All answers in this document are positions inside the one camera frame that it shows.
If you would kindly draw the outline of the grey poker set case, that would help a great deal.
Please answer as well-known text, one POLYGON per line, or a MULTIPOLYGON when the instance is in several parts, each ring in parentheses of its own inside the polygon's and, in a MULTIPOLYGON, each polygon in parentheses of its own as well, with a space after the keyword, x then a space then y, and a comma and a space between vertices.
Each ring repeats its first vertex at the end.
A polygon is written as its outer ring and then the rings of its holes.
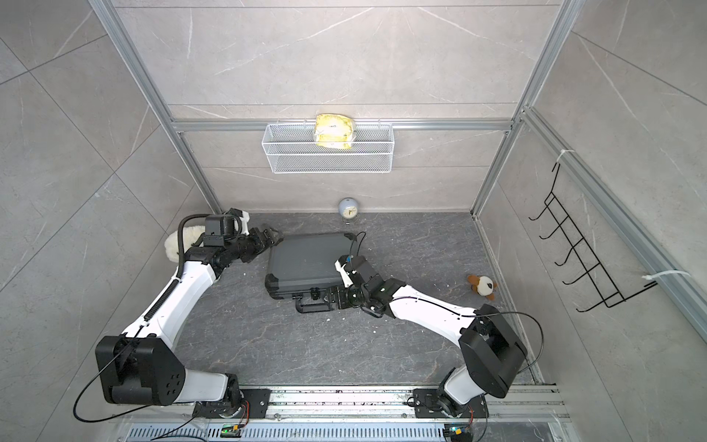
POLYGON ((357 245, 351 232, 294 235, 270 250, 264 286, 273 299, 290 299, 301 314, 336 311, 332 287, 344 285, 335 262, 357 245))

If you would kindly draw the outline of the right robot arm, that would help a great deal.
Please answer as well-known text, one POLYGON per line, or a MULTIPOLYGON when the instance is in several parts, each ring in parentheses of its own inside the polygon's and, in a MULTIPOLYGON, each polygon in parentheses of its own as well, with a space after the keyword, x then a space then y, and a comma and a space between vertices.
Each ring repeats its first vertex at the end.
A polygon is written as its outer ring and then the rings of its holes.
POLYGON ((464 364, 449 372, 437 387, 432 410, 460 417, 473 400, 484 395, 504 399, 517 375, 535 366, 528 348, 506 320, 509 316, 536 319, 519 311, 499 311, 491 304, 462 307, 424 294, 396 279, 383 278, 360 254, 364 231, 345 235, 348 254, 335 262, 344 293, 353 306, 374 318, 388 316, 417 324, 447 339, 460 350, 464 364))

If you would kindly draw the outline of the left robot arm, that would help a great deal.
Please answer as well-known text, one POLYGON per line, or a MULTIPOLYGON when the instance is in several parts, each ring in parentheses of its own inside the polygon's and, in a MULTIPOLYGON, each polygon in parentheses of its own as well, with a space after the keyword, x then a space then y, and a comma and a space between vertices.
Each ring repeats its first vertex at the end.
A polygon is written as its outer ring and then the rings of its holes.
POLYGON ((186 368, 174 348, 191 311, 232 263, 250 263, 283 240, 267 225, 250 228, 250 215, 231 208, 221 214, 184 217, 166 249, 176 261, 169 283, 121 333, 95 348, 104 400, 135 413, 150 407, 191 403, 195 417, 246 414, 247 402, 234 374, 186 368))

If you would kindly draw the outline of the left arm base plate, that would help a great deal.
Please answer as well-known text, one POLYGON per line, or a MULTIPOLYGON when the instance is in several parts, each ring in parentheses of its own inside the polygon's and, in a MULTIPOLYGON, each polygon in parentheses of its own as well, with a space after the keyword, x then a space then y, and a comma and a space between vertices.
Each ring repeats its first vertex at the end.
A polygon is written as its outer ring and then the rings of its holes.
POLYGON ((272 390, 270 389, 228 392, 222 401, 197 403, 191 416, 206 419, 263 419, 267 415, 271 394, 272 390))

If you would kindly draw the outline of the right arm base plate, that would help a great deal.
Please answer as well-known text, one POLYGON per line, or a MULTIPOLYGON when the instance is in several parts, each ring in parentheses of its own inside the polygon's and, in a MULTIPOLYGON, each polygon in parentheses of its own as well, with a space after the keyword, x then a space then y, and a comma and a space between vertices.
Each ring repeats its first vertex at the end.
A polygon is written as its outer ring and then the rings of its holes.
POLYGON ((405 403, 414 409, 417 418, 488 417, 488 406, 482 396, 472 398, 468 403, 460 405, 437 389, 414 389, 405 403))

